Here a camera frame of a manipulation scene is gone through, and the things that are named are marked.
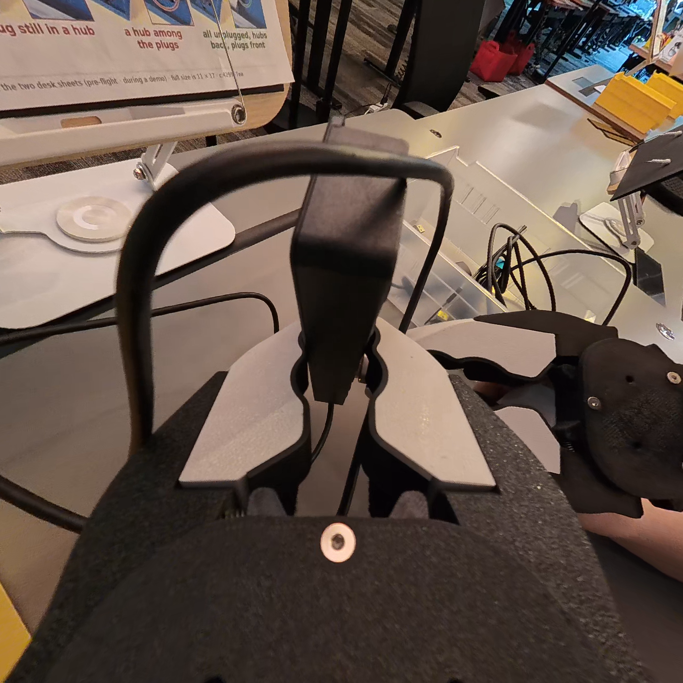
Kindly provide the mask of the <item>black office chair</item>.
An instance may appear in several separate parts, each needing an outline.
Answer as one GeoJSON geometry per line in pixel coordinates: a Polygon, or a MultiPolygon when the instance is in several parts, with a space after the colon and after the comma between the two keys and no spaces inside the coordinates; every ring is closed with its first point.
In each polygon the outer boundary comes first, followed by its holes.
{"type": "Polygon", "coordinates": [[[406,69],[392,109],[413,118],[446,112],[471,66],[485,1],[406,1],[397,35],[414,14],[406,69]]]}

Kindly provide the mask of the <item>clear plastic bin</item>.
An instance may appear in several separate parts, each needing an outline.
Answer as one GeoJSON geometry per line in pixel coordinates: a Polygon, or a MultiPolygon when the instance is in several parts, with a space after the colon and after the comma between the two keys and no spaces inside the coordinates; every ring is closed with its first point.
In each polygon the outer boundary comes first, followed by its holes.
{"type": "Polygon", "coordinates": [[[478,315],[557,310],[609,324],[625,292],[624,258],[566,228],[457,150],[448,224],[410,328],[478,315]]]}

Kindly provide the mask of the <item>silver laptop stand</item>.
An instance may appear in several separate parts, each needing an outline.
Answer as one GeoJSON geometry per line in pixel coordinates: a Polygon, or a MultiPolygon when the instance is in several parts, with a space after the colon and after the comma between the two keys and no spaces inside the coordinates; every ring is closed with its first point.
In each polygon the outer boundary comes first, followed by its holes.
{"type": "Polygon", "coordinates": [[[634,284],[640,291],[664,305],[662,267],[647,254],[653,246],[653,239],[644,231],[643,202],[641,193],[633,192],[619,198],[616,203],[598,204],[577,219],[608,252],[630,262],[634,284]]]}

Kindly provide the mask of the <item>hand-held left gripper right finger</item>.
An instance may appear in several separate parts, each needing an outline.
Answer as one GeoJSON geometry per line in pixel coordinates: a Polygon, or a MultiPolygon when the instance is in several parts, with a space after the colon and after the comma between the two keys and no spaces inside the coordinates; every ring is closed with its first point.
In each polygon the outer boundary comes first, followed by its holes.
{"type": "Polygon", "coordinates": [[[370,515],[389,515],[407,491],[438,509],[451,492],[484,493],[497,483],[448,372],[391,325],[376,325],[367,347],[369,403],[362,469],[370,515]]]}

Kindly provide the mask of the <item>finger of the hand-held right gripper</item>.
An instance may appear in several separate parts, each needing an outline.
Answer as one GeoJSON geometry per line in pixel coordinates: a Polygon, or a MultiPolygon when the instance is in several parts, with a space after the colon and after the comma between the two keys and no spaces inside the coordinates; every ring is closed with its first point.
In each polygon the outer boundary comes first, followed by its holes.
{"type": "Polygon", "coordinates": [[[556,390],[549,381],[511,388],[494,405],[496,415],[510,428],[551,430],[557,424],[556,390]]]}
{"type": "Polygon", "coordinates": [[[446,370],[475,382],[520,387],[543,379],[558,359],[553,331],[534,327],[547,316],[480,316],[417,327],[411,339],[446,370]]]}

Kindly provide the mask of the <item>yellow plastic bin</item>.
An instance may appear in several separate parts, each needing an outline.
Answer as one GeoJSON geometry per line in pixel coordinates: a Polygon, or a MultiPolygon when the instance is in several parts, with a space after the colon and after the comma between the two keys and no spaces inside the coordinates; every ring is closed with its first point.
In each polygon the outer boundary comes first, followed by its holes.
{"type": "Polygon", "coordinates": [[[647,82],[617,73],[595,106],[645,134],[682,115],[682,81],[665,73],[654,73],[647,82]]]}
{"type": "Polygon", "coordinates": [[[31,635],[1,585],[1,682],[13,671],[31,642],[31,635]]]}

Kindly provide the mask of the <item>grey laptop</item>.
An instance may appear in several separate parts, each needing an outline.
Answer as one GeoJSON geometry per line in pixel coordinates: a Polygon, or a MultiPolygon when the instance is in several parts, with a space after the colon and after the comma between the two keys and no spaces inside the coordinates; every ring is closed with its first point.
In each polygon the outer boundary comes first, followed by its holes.
{"type": "Polygon", "coordinates": [[[682,216],[682,126],[622,152],[610,173],[611,201],[650,197],[682,216]]]}

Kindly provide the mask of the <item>instruction poster board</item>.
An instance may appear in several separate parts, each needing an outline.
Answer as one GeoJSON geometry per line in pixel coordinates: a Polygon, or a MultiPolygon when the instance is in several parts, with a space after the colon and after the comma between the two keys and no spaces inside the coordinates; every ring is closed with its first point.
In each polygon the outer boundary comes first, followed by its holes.
{"type": "Polygon", "coordinates": [[[259,128],[293,82],[286,1],[2,1],[1,167],[259,128]]]}

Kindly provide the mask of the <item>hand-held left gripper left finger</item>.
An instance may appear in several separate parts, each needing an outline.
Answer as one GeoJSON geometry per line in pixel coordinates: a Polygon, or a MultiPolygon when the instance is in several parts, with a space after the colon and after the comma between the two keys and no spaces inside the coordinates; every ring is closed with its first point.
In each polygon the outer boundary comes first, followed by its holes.
{"type": "Polygon", "coordinates": [[[259,488],[295,513],[312,465],[308,373],[299,332],[278,332],[230,367],[179,476],[184,488],[230,488],[246,505],[259,488]]]}

